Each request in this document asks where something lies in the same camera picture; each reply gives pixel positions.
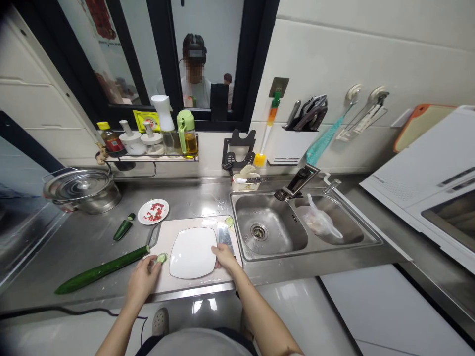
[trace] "sponge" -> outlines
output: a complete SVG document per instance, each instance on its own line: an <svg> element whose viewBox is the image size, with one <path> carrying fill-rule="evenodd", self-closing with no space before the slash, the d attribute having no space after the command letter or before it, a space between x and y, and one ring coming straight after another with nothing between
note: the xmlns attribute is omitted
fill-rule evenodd
<svg viewBox="0 0 475 356"><path fill-rule="evenodd" d="M249 173L255 172L256 168L253 165L246 165L243 169L241 169L240 173L242 175L248 175Z"/></svg>

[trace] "cutting board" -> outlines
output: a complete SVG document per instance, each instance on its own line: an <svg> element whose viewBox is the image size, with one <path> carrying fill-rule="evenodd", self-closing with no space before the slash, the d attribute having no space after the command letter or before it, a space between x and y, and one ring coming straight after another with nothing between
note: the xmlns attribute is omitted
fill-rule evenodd
<svg viewBox="0 0 475 356"><path fill-rule="evenodd" d="M182 230L186 230L192 227L208 227L212 228L218 237L217 224L218 222L224 223L229 215L221 215L214 217L195 218L195 219L183 219L183 220L171 220L163 221L161 223L160 231L158 232L158 239L155 246L150 249L151 255L159 255L166 252L170 257L172 253L173 244L178 236L178 233ZM231 243L233 244L234 252L236 253L237 263L242 267L242 259L239 253L238 238L234 230L234 225L229 229L229 235ZM152 235L151 241L155 240L155 236ZM166 293L175 292L183 289L190 289L196 287L204 287L207 285L220 284L224 282L230 282L233 279L224 268L215 269L210 274L196 279L181 279L170 275L170 260L167 260L163 266L160 276L158 277L158 283L154 293Z"/></svg>
<svg viewBox="0 0 475 356"><path fill-rule="evenodd" d="M418 105L394 143L394 152L399 153L404 148L407 148L455 109L456 106Z"/></svg>

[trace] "window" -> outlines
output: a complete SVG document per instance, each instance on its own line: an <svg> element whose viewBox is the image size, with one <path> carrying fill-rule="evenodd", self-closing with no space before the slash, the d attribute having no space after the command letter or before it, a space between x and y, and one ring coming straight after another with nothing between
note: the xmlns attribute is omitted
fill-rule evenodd
<svg viewBox="0 0 475 356"><path fill-rule="evenodd" d="M199 131L247 131L279 2L41 0L14 3L90 120L136 128L170 97Z"/></svg>

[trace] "faucet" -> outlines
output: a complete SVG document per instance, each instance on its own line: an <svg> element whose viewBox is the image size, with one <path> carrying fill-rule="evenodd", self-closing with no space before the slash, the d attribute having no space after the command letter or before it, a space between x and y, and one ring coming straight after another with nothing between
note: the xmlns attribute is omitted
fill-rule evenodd
<svg viewBox="0 0 475 356"><path fill-rule="evenodd" d="M298 195L301 195L300 191L314 176L318 174L320 169L317 167L306 164L304 168L301 168L290 184L275 192L274 196L280 201L284 201L286 198L292 199Z"/></svg>
<svg viewBox="0 0 475 356"><path fill-rule="evenodd" d="M341 184L341 181L339 179L334 179L333 182L326 188L323 193L326 195L329 195L336 187L338 187Z"/></svg>

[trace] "cooking pot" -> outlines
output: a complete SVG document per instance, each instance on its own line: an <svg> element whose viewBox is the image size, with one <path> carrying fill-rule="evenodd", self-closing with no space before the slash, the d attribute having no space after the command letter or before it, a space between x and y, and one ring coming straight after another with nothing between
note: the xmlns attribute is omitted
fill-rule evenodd
<svg viewBox="0 0 475 356"><path fill-rule="evenodd" d="M119 204L122 195L110 170L108 173L72 167L62 170L65 169L71 170L49 180L43 187L44 197L64 211L79 209L88 214L101 214Z"/></svg>

